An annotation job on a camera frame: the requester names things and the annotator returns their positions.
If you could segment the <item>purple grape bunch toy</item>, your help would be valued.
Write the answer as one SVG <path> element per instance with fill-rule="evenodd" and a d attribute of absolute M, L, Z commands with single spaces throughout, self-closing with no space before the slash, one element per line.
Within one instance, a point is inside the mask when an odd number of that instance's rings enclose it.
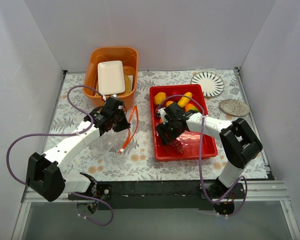
<path fill-rule="evenodd" d="M 183 144 L 177 139 L 170 140 L 169 143 L 166 143 L 165 149 L 170 155 L 184 154 Z"/>

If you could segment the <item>clear zip top bag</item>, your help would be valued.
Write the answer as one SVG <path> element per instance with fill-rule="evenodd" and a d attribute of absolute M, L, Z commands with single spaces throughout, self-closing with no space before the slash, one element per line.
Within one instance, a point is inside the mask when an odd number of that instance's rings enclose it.
<path fill-rule="evenodd" d="M 103 155 L 107 152 L 123 154 L 127 150 L 129 143 L 132 142 L 139 127 L 140 120 L 137 105 L 134 105 L 127 111 L 127 121 L 130 123 L 129 129 L 121 132 L 110 130 L 90 143 L 88 148 L 92 151 L 92 155 Z"/>

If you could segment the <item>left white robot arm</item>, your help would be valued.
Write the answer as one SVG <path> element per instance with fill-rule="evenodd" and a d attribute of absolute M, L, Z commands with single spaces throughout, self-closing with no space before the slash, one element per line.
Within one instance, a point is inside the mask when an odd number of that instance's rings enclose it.
<path fill-rule="evenodd" d="M 71 136 L 42 154 L 33 153 L 28 160 L 26 185 L 49 202 L 64 193 L 78 193 L 85 200 L 93 199 L 97 193 L 94 177 L 84 172 L 63 171 L 87 145 L 104 133 L 118 133 L 130 128 L 124 107 L 124 102 L 119 98 L 108 97 L 103 106 L 84 117 Z"/>

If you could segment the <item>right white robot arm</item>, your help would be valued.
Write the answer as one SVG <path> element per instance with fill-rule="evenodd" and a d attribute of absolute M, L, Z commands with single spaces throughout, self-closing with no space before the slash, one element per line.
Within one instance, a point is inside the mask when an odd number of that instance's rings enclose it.
<path fill-rule="evenodd" d="M 236 180 L 249 162 L 263 150 L 263 145 L 247 121 L 221 120 L 199 111 L 183 110 L 177 103 L 157 110 L 162 123 L 155 127 L 165 145 L 170 144 L 185 131 L 203 133 L 222 143 L 227 163 L 209 193 L 227 199 L 235 192 Z"/>

